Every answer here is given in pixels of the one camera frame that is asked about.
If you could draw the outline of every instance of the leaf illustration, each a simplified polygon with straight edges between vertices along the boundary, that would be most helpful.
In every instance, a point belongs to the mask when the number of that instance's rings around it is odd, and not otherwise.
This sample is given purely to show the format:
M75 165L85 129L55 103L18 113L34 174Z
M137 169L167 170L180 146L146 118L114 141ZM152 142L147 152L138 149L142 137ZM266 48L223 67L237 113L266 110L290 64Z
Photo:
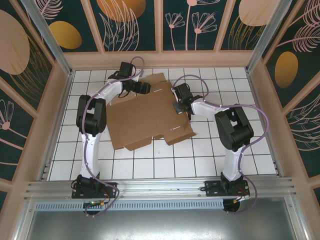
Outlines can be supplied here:
M320 95L309 104L293 109L287 120L300 151L320 148Z
M112 30L112 23L109 18L106 19L101 13L99 14L104 25L103 45L108 51L113 51L115 48L115 36Z
M320 24L320 0L310 0L304 9L303 21L309 26Z
M320 24L316 26L305 25L301 27L292 40L282 42L278 44L277 47L287 43L292 43L296 52L311 53L313 49L320 44Z
M139 26L135 13L124 1L122 7L117 1L102 0L102 7L107 16L101 13L104 24L103 45L107 51L135 51L139 44Z
M312 113L314 110L320 108L320 95L317 96L312 102L309 104L295 108L291 110L290 116L288 117L289 124L295 124L298 121L305 119L305 117Z
M53 20L63 8L62 0L35 0L44 19Z

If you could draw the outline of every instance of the grid tile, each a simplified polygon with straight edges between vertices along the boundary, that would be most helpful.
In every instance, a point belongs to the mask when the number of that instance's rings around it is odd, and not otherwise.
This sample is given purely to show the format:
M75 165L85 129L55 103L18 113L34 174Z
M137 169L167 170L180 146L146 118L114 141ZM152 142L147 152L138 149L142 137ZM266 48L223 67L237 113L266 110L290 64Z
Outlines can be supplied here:
M98 165L99 165L99 169L100 169L100 179L101 180L111 180L114 161L113 160L98 160Z
M154 157L153 143L134 150L135 159L150 159Z
M256 175L257 168L252 155L244 156L242 160L242 172L245 175Z
M126 148L114 150L114 159L133 159L134 151L129 151Z
M230 67L232 78L234 79L246 79L246 71L244 67Z
M257 139L258 137L253 137L251 139L251 143ZM257 143L253 144L251 146L251 149L254 155L270 154L270 150L269 150L266 138L263 138L261 141L258 141Z
M192 144L195 157L213 156L210 138L193 139Z
M106 70L92 70L89 82L105 82Z
M59 142L76 142L79 128L76 125L64 125L61 128Z
M76 71L74 75L74 83L86 83L89 82L91 71Z
M271 155L255 155L254 161L258 174L276 174Z
M219 92L217 79L206 79L205 83L208 86L209 92ZM203 92L206 92L207 89L205 84L203 82L201 82L201 84L202 84Z
M50 181L69 181L73 161L53 161Z
M173 145L174 157L193 157L192 140L186 139Z
M134 160L134 179L152 179L154 178L154 160L153 158Z
M215 67L214 70L217 79L232 79L231 72L228 67Z
M112 179L132 179L133 170L133 159L115 159L113 161Z
M248 79L233 79L235 90L238 92L251 91Z
M155 158L172 158L174 156L173 146L168 146L165 140L154 140Z
M154 159L154 177L160 178L174 178L175 164L173 158L155 158Z
M195 177L195 160L193 157L181 157L174 159L175 177Z
M199 68L200 77L202 79L216 79L216 72L214 67Z
M191 127L196 134L194 139L210 138L208 122L191 122Z
M252 93L250 91L238 91L237 93L239 103L240 104L247 104L247 105L254 105L255 100L252 96Z
M70 96L68 100L68 104L66 106L67 110L77 110L79 103L79 96Z
M81 96L87 93L88 82L75 82L72 84L71 96Z
M235 85L232 79L218 79L220 92L235 92Z
M187 67L184 69L184 75L196 75L196 76L200 76L200 71L199 71L199 68L197 67ZM185 79L197 79L196 77L194 76L186 76Z
M66 110L64 114L63 125L75 125L77 110Z
M73 160L76 144L76 142L59 142L56 148L54 160Z
M59 131L55 154L50 166L48 180L75 179L82 164L82 138L75 126L79 96L92 94L101 88L115 70L77 71L70 91L62 126ZM145 69L144 77L164 73L174 82L184 74L193 74L205 79L209 94L206 100L216 104L235 103L254 105L254 98L243 67L186 67ZM187 77L178 84L187 82L194 95L203 96L204 84L196 77ZM263 133L259 114L251 108L243 108L254 130L253 142ZM148 179L174 177L209 177L220 175L225 162L225 148L219 139L217 125L207 118L192 115L191 126L197 135L168 146L163 139L134 151L114 150L108 128L101 135L98 164L100 178ZM244 152L243 172L249 175L277 174L266 139L254 144Z
M195 169L197 177L212 177L216 176L215 160L210 157L195 157Z
M169 68L169 79L177 80L178 78L185 75L183 68Z
M201 93L203 91L201 81L199 80L185 80L185 83L189 85L192 93Z
M110 141L100 141L98 159L114 159L114 151Z
M237 94L234 91L220 92L223 105L238 104Z

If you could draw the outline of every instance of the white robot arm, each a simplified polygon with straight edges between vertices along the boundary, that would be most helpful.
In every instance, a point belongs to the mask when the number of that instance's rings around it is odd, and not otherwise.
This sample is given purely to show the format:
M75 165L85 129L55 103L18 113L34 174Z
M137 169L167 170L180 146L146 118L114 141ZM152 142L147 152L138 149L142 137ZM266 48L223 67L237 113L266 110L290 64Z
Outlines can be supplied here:
M117 71L115 74L109 77L109 84L115 79L125 79L131 75L134 75L136 72L139 72L139 69L128 68L129 63L123 62L120 67L120 71ZM129 69L130 75L128 73L123 73L121 75L121 69ZM97 92L92 93L91 95L82 95L79 98L78 111L76 117L76 125L79 127L79 131L81 132L82 138L82 165L80 174L84 178L91 178L91 174L88 172L84 161L84 154L86 154L86 159L88 163L88 168L92 172L95 177L99 177L99 165L98 165L98 152L99 152L99 142L101 138L102 132L105 130L107 125L107 113L106 113L106 105L109 104L114 97L121 94L124 90L127 92L135 92L140 94L147 94L150 91L150 85L148 83L139 82L139 76L132 78L131 80L126 81L118 81L109 84L104 88L90 103L89 109L94 108L94 113L90 113L90 111L86 114L85 119L85 132L88 135L88 143L86 152L84 151L84 146L86 142L86 135L82 132L82 116L85 110L85 106L93 95Z

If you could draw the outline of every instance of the orange circle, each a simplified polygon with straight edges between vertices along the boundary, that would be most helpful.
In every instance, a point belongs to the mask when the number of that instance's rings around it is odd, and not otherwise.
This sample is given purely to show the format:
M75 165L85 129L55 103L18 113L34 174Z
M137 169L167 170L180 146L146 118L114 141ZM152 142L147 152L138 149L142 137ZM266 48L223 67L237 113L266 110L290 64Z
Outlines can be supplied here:
M101 11L116 22L130 21L132 19L130 9L134 12L136 18L139 18L146 9L146 0L96 0L96 2Z

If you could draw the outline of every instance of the cardboard flap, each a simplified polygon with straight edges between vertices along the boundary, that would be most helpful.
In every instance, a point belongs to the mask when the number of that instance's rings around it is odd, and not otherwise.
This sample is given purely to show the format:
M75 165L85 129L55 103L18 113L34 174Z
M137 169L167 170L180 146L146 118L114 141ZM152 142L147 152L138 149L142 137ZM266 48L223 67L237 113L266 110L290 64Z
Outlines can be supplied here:
M132 150L147 146L147 145L151 144L151 142L152 142L152 137L147 137L146 139L142 139L142 140L136 141L132 144L125 145L125 148L128 149L129 151L132 151Z
M151 86L160 82L166 82L166 77L163 73L149 75L140 79L141 82L149 83Z
M164 134L163 138L168 145L179 143L183 140L191 138L196 134L192 130L191 126L188 124L186 128L179 127L174 130L168 131Z
M124 98L115 97L106 106L107 127L114 149L126 147L132 151L152 142L152 137L172 145L188 139L193 132L188 115L177 114L176 101L163 73L141 79L151 84L148 94L135 97L132 93Z
M156 86L161 90L152 93L150 108L153 118L160 130L160 133L166 133L177 127L183 127L188 124L189 119L186 113L177 114L174 108L175 96L171 92L171 83L161 82Z
M137 139L146 139L160 134L157 123L150 117L148 106L150 100L145 98L149 98L148 94L107 106L108 129L116 129L116 131L109 131L112 141L122 142L123 147L136 142Z

